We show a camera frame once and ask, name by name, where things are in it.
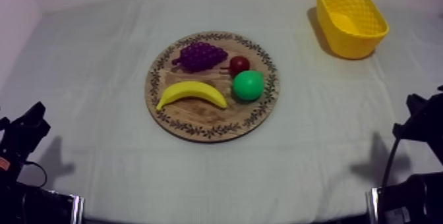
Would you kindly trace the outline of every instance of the grape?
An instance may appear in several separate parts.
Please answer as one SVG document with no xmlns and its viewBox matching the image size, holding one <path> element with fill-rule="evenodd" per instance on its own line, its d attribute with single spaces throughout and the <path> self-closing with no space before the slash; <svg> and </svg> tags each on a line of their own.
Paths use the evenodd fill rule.
<svg viewBox="0 0 443 224">
<path fill-rule="evenodd" d="M 189 72 L 212 69 L 227 59 L 227 53 L 220 47 L 209 43 L 196 42 L 180 50 L 180 57 L 172 60 L 172 65 L 181 64 Z"/>
</svg>

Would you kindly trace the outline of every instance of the white tablecloth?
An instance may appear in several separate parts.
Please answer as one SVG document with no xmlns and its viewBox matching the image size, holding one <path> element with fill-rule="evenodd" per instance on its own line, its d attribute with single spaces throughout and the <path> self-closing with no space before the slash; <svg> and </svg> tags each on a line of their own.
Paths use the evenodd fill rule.
<svg viewBox="0 0 443 224">
<path fill-rule="evenodd" d="M 392 125 L 408 117 L 407 94 L 428 98 L 443 83 L 443 20 L 377 4 L 391 32 L 361 61 L 321 48 L 309 20 L 315 0 L 117 0 L 47 14 L 0 93 L 0 114 L 44 103 L 52 129 L 30 159 L 49 173 L 47 188 L 86 197 L 90 217 L 306 223 L 363 213 Z M 144 102 L 156 56 L 207 30 L 259 43 L 281 80 L 261 126 L 213 146 L 168 134 Z M 406 141 L 392 182 L 438 170 L 426 144 Z"/>
</svg>

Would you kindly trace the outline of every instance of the plastic fruit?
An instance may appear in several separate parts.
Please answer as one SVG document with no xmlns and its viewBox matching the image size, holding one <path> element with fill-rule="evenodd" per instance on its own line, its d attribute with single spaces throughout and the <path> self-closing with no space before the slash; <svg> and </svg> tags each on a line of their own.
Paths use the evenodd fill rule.
<svg viewBox="0 0 443 224">
<path fill-rule="evenodd" d="M 229 67 L 222 67 L 221 69 L 229 69 L 232 77 L 235 77 L 240 72 L 249 70 L 250 66 L 248 59 L 243 56 L 236 56 L 229 61 Z"/>
<path fill-rule="evenodd" d="M 202 98 L 218 107 L 227 107 L 225 97 L 214 87 L 199 81 L 182 81 L 168 86 L 163 91 L 156 109 L 159 111 L 164 105 L 187 97 Z"/>
<path fill-rule="evenodd" d="M 226 59 L 227 53 L 222 48 L 209 43 L 196 42 L 180 50 L 180 57 L 172 60 L 172 64 L 181 64 L 189 72 L 199 72 L 212 69 Z"/>
<path fill-rule="evenodd" d="M 256 100 L 263 94 L 263 73 L 252 70 L 240 72 L 234 78 L 232 88 L 239 99 Z"/>
</svg>

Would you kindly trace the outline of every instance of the yellow banana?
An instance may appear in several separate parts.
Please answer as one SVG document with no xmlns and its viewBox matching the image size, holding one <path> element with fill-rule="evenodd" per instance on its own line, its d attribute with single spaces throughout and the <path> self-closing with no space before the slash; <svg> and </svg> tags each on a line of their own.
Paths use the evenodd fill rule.
<svg viewBox="0 0 443 224">
<path fill-rule="evenodd" d="M 221 108 L 227 107 L 226 99 L 214 87 L 199 81 L 183 81 L 172 84 L 164 90 L 156 109 L 159 111 L 164 105 L 187 97 L 202 98 Z"/>
</svg>

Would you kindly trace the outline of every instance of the wooden plate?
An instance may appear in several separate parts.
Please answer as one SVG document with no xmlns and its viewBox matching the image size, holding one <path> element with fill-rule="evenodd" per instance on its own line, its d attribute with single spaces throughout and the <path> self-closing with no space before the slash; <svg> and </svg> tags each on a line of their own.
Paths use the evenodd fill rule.
<svg viewBox="0 0 443 224">
<path fill-rule="evenodd" d="M 180 50 L 194 42 L 221 47 L 229 56 L 213 69 L 193 74 L 184 72 L 180 66 L 173 66 L 171 61 L 179 57 Z M 264 93 L 255 102 L 235 101 L 231 96 L 232 78 L 227 70 L 220 69 L 227 67 L 230 58 L 237 55 L 248 58 L 251 70 L 264 73 Z M 202 99 L 189 98 L 156 111 L 166 87 L 185 80 L 198 80 L 217 88 L 226 98 L 227 109 L 217 108 Z M 185 140 L 214 143 L 232 140 L 260 125 L 276 104 L 279 88 L 276 67 L 258 44 L 233 33 L 201 32 L 176 41 L 158 55 L 146 77 L 144 97 L 153 118 L 170 133 Z"/>
</svg>

